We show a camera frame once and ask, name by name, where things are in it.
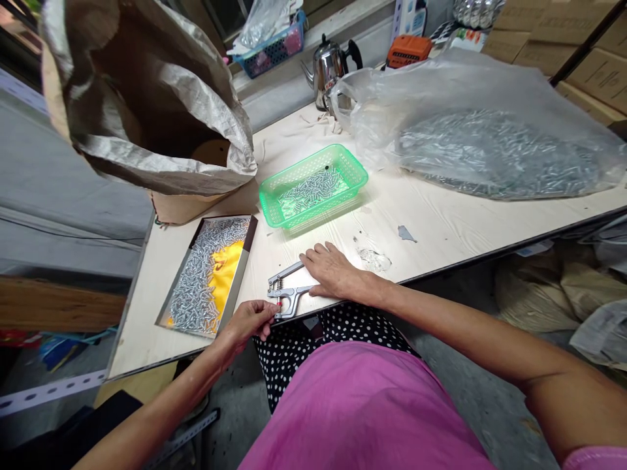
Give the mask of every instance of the table surface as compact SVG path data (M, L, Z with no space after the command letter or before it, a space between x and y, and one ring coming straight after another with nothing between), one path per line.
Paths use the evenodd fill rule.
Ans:
M343 144L359 158L352 137L337 134L333 120L318 120L320 116L311 104L256 133L256 179L204 214L253 214L259 220L237 304L266 298L269 277L325 240L355 266L400 283L627 210L627 180L612 190L582 198L501 202L443 189L391 168L369 172L359 196L321 221L295 227L295 231L270 228L259 206L261 181L332 143ZM149 228L108 379L185 356L211 342L155 325L199 219L180 227L152 224ZM402 225L415 242L399 236ZM315 283L305 269L285 278L285 287ZM300 299L298 315L334 302L306 294Z

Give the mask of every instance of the hand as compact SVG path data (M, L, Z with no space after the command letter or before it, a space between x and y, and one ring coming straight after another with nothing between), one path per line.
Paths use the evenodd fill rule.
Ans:
M235 352L239 354L252 335L259 336L261 341L268 339L270 325L274 323L274 316L280 309L278 305L265 300L242 302L216 341L222 339L231 342Z
M312 287L312 297L348 299L361 304L373 305L380 291L382 278L354 267L333 243L325 242L326 248L317 243L300 260L320 285Z

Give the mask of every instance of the black pants with white dots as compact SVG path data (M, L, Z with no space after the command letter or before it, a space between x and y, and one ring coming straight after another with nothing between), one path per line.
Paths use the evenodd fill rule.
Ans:
M294 372L312 352L327 343L363 341L420 357L396 327L374 308L344 302L317 316L323 329L323 337L318 340L314 340L299 321L276 325L265 342L254 338L266 379L271 413L274 413Z

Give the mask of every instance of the yellow cloth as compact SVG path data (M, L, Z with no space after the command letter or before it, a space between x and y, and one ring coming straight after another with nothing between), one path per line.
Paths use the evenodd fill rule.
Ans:
M237 264L242 256L242 250L244 249L244 241L235 242L232 245L226 247L224 251L220 253L214 253L214 272L209 287L215 287L214 289L214 302L216 303L216 309L219 311L218 317L209 325L209 331L212 334L217 334L217 328L220 325L222 314L224 313L224 307L233 285L233 278L235 277L235 270Z

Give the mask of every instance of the cardboard box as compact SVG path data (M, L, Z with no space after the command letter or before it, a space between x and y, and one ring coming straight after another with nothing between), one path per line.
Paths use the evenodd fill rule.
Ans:
M592 119L599 121L619 137L627 138L627 116L623 113L610 108L588 93L565 82L559 82L555 90L571 103L583 109Z
M589 95L627 114L627 59L594 48L566 79Z
M501 62L512 63L529 38L529 33L492 30L481 52Z
M513 63L524 67L536 67L544 75L553 76L561 70L577 49L578 46L530 41L524 45Z
M595 47L627 57L627 10L614 20L596 42Z
M530 40L583 44L619 0L551 0Z
M531 32L550 0L507 0L494 29Z
M215 196L167 196L155 191L148 192L159 223L182 225L195 219L203 212L207 212L212 206L215 206L234 191Z

